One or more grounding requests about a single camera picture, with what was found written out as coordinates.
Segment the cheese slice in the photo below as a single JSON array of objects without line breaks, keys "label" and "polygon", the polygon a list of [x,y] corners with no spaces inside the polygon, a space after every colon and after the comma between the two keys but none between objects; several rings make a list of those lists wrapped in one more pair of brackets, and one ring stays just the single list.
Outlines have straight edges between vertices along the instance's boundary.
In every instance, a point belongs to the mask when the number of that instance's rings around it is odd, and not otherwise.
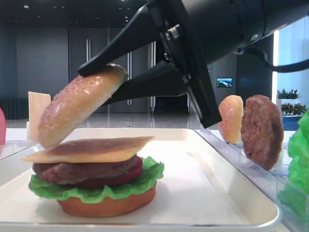
[{"label": "cheese slice", "polygon": [[46,107],[50,104],[49,94],[28,92],[29,103],[29,139],[37,142],[38,125]]},{"label": "cheese slice", "polygon": [[132,158],[154,137],[83,139],[62,143],[22,158],[34,163],[104,163]]}]

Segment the tray rim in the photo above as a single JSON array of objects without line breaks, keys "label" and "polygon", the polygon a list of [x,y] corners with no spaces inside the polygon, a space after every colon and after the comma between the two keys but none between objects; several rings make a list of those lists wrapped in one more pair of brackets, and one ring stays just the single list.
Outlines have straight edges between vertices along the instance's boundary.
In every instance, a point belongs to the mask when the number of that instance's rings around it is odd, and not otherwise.
[{"label": "tray rim", "polygon": [[[268,195],[266,195],[264,193],[264,191],[259,188],[250,178],[248,178],[246,176],[246,174],[244,174],[241,169],[235,165],[233,162],[231,162],[229,159],[227,159],[226,156],[222,155],[222,153],[220,152],[219,149],[217,149],[216,144],[211,143],[210,141],[207,140],[207,136],[205,136],[205,132],[203,131],[201,133],[201,131],[199,130],[193,130],[193,129],[169,129],[169,128],[77,128],[75,130],[77,131],[81,131],[81,130],[152,130],[152,131],[189,131],[190,133],[194,133],[196,136],[199,136],[200,138],[202,138],[204,140],[204,142],[208,143],[219,155],[223,156],[223,158],[225,160],[227,160],[229,162],[230,165],[232,165],[232,167],[238,171],[245,179],[247,179],[251,184],[253,184],[263,195],[265,195],[276,207],[277,209],[277,216],[275,219],[264,223],[264,224],[259,224],[259,225],[229,225],[229,224],[225,224],[225,225],[220,225],[220,224],[215,224],[215,225],[208,225],[208,224],[179,224],[179,223],[171,223],[171,224],[131,224],[131,225],[127,225],[125,223],[33,223],[33,222],[0,222],[0,229],[1,228],[9,228],[10,230],[12,229],[18,229],[18,228],[23,228],[23,230],[25,231],[25,228],[27,229],[56,229],[59,227],[59,229],[67,229],[70,227],[74,227],[74,231],[79,232],[79,231],[85,231],[85,229],[92,229],[92,231],[101,231],[103,228],[108,228],[108,229],[146,229],[146,228],[151,228],[151,229],[178,229],[178,230],[182,230],[184,228],[186,229],[195,229],[197,231],[201,230],[203,231],[205,228],[209,229],[209,228],[216,228],[218,230],[222,230],[222,231],[227,231],[227,230],[232,230],[232,231],[247,231],[247,230],[257,230],[257,231],[261,231],[267,228],[273,228],[274,226],[276,226],[277,224],[279,224],[281,222],[282,219],[282,210],[281,208],[278,206],[278,204],[271,199]],[[211,136],[211,140],[213,140],[213,142],[217,142],[220,145],[224,146],[227,145],[226,143],[224,143],[223,141],[221,141],[219,138],[217,138],[215,135],[213,135],[211,132],[208,131],[208,136]],[[20,151],[17,151],[3,159],[0,159],[0,162],[2,160],[5,160],[6,158],[9,158],[19,152],[23,152],[26,149],[35,147],[38,145],[38,143],[33,143],[29,140],[24,140],[21,141],[20,143],[17,144],[13,144],[13,145],[19,145],[19,144],[28,144],[28,147],[23,147],[23,149],[21,149]],[[239,155],[243,156],[241,153],[239,153],[237,150],[234,150],[235,153],[238,153]]]}]

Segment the red object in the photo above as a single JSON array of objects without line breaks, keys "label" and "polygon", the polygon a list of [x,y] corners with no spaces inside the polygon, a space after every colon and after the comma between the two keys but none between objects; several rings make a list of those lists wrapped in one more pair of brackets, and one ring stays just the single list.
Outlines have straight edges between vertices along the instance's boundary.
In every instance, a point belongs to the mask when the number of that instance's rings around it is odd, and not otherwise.
[{"label": "red object", "polygon": [[122,185],[125,184],[137,177],[143,171],[143,161],[140,157],[137,157],[137,162],[133,168],[131,168],[126,174],[113,177],[113,178],[96,178],[96,179],[89,179],[83,182],[74,184],[75,187],[79,188],[86,188],[86,189],[96,189],[101,188],[105,185]]},{"label": "red object", "polygon": [[0,108],[0,146],[5,144],[6,121],[3,111]]}]

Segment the floor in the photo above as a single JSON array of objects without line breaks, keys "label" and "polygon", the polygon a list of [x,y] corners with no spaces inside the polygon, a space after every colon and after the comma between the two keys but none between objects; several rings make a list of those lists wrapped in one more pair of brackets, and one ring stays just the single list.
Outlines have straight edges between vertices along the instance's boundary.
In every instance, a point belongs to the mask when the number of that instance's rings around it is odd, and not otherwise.
[{"label": "floor", "polygon": [[[7,120],[8,128],[26,128],[28,119]],[[188,128],[200,129],[195,115],[186,114],[93,114],[79,128]]]}]

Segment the wall-mounted screen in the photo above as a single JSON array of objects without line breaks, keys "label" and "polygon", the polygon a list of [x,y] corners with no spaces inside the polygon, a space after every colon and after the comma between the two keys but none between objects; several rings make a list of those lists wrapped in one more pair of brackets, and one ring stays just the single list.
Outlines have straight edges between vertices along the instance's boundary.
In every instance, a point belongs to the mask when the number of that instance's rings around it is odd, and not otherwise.
[{"label": "wall-mounted screen", "polygon": [[232,78],[217,78],[217,88],[231,88]]}]

